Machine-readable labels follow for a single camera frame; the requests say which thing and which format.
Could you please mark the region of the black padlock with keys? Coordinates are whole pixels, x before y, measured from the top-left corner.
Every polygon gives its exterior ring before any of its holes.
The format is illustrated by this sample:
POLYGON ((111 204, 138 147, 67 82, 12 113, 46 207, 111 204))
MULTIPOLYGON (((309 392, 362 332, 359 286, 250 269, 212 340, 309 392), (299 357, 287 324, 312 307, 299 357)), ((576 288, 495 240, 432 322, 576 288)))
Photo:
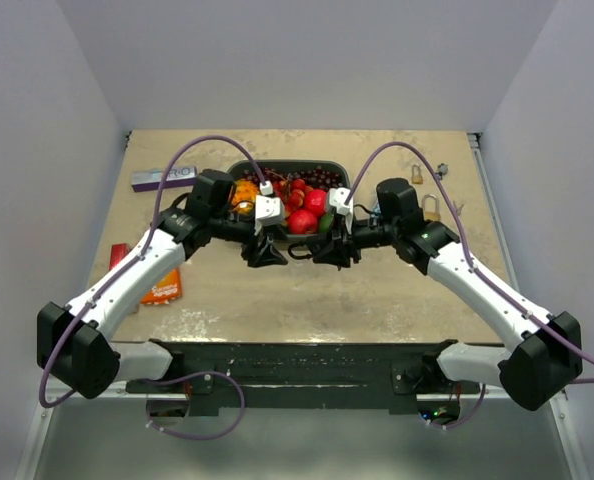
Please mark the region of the black padlock with keys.
POLYGON ((326 245, 322 242, 299 241, 292 243, 287 248, 289 257, 296 261, 311 261, 318 263, 324 255, 326 245))

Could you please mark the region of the brass long-shackle padlock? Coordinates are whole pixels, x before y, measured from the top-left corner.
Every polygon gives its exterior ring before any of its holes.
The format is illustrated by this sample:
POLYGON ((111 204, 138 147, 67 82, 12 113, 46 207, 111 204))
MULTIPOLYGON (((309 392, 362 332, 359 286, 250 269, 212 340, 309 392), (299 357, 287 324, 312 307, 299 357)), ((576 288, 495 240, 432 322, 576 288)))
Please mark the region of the brass long-shackle padlock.
POLYGON ((426 221, 438 222, 441 220, 440 201, 436 195, 424 195, 421 200, 421 208, 426 221))

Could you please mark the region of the silver key set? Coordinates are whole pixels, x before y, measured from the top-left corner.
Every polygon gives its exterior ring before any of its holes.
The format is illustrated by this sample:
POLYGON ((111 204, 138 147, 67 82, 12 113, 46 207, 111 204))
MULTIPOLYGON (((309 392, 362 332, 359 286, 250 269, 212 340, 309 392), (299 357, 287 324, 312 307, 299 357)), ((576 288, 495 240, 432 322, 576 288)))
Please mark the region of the silver key set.
POLYGON ((463 211, 464 206, 465 206, 464 203, 458 204, 457 202, 453 202, 453 208, 454 208, 455 213, 456 213, 457 216, 461 216, 462 215, 462 211, 463 211))

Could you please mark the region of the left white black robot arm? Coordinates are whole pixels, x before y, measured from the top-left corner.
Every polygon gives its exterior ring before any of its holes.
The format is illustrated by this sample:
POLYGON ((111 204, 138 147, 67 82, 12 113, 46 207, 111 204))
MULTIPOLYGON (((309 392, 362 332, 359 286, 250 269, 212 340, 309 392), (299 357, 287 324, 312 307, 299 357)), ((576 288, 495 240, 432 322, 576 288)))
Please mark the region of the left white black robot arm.
POLYGON ((253 201, 252 219, 231 209, 235 181, 225 172, 207 169, 192 190, 155 218, 136 247, 100 281, 59 306, 46 304, 37 315, 37 364, 40 385, 50 377, 87 399, 116 381, 145 381, 162 392, 177 390, 184 368, 162 344, 119 344, 113 337, 123 320, 167 274, 185 263, 211 239, 237 242, 251 268, 284 265, 267 226, 284 221, 284 205, 264 183, 253 201))

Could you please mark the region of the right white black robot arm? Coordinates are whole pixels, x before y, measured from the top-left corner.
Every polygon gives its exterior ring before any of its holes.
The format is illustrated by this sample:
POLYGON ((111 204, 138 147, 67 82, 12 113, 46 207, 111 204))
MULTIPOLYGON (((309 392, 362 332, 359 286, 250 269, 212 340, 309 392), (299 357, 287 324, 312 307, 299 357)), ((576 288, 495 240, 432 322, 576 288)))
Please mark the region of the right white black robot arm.
POLYGON ((582 371, 581 326, 523 297, 474 256, 446 225, 425 219, 415 189, 403 178, 380 182, 376 218, 356 220, 349 190, 328 193, 333 223, 306 241, 317 264, 348 268, 365 249, 391 246, 405 263, 446 287, 496 333, 499 347, 448 342, 422 369, 425 386, 446 392, 457 381, 501 387, 536 411, 582 371))

